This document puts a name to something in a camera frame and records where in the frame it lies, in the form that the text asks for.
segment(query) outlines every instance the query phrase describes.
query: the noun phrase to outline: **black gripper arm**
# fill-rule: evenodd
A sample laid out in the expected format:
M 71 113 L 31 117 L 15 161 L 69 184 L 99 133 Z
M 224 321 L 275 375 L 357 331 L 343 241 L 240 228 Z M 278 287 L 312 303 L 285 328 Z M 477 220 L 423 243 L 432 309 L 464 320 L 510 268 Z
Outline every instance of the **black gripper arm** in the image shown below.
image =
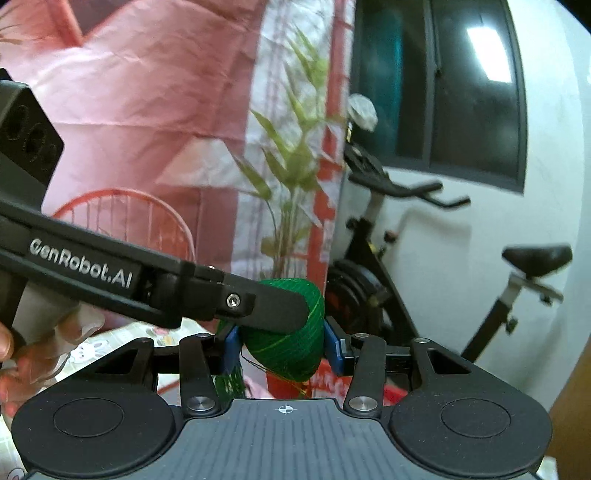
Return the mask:
M 291 333 L 309 312 L 300 294 L 87 231 L 1 197 L 0 269 L 169 329 L 183 317 L 215 317 Z

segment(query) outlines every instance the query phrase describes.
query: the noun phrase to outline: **red chair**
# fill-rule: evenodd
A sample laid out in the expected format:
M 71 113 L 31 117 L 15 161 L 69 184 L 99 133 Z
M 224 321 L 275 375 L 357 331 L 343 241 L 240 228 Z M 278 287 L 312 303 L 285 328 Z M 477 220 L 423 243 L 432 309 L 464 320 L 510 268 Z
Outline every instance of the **red chair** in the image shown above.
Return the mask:
M 189 227 L 167 203 L 131 189 L 105 189 L 85 193 L 56 213 L 54 218 L 93 232 L 193 262 L 195 248 Z M 132 319 L 104 312 L 103 331 Z

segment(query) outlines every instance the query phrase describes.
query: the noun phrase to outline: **circular pad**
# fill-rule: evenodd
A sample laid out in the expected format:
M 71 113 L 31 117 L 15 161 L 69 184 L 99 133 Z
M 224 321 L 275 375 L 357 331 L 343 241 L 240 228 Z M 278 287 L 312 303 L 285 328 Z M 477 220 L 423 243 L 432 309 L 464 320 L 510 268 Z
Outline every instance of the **circular pad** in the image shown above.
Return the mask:
M 543 407 L 508 386 L 486 391 L 478 382 L 455 385 L 454 377 L 463 375 L 394 407 L 390 431 L 410 458 L 458 478 L 508 478 L 539 463 L 552 431 Z
M 115 430 L 123 418 L 123 410 L 117 403 L 104 398 L 81 398 L 60 407 L 53 422 L 66 435 L 84 438 L 98 437 Z
M 158 455 L 174 433 L 170 407 L 141 385 L 97 382 L 84 388 L 89 395 L 76 394 L 78 385 L 59 386 L 33 397 L 14 418 L 12 437 L 29 471 L 112 477 Z
M 441 419 L 451 431 L 475 439 L 499 435 L 511 423 L 511 417 L 503 407 L 481 398 L 463 398 L 448 403 L 441 411 Z

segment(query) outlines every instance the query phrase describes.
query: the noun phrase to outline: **window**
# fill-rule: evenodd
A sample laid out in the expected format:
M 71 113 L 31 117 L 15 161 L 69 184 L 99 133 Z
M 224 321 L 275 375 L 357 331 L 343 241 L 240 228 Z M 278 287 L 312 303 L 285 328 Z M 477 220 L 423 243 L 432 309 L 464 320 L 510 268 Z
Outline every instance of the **window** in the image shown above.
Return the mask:
M 505 0 L 358 0 L 351 92 L 378 114 L 352 139 L 383 165 L 523 191 L 525 94 Z

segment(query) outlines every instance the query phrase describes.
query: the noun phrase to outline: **finger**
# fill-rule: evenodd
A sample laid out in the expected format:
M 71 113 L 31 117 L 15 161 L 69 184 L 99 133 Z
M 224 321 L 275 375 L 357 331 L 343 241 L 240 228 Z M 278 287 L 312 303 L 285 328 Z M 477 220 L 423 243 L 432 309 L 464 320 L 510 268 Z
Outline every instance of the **finger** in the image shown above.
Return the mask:
M 12 356 L 14 350 L 14 338 L 10 330 L 0 323 L 0 362 L 5 362 Z
M 41 382 L 30 384 L 12 375 L 4 375 L 0 378 L 0 402 L 27 401 L 42 387 Z
M 96 308 L 83 303 L 56 327 L 57 335 L 71 345 L 80 345 L 105 323 L 105 316 Z
M 17 352 L 17 357 L 31 359 L 58 358 L 71 352 L 86 338 L 99 330 L 105 318 L 90 305 L 82 304 L 62 320 L 42 341 L 27 345 Z
M 22 402 L 22 401 L 7 402 L 2 406 L 2 413 L 9 416 L 10 418 L 13 418 L 17 414 L 18 409 L 21 408 L 23 404 L 24 404 L 24 402 Z
M 57 358 L 35 358 L 33 356 L 21 356 L 17 359 L 17 371 L 19 378 L 26 383 L 35 383 L 42 378 L 51 376 L 55 370 Z

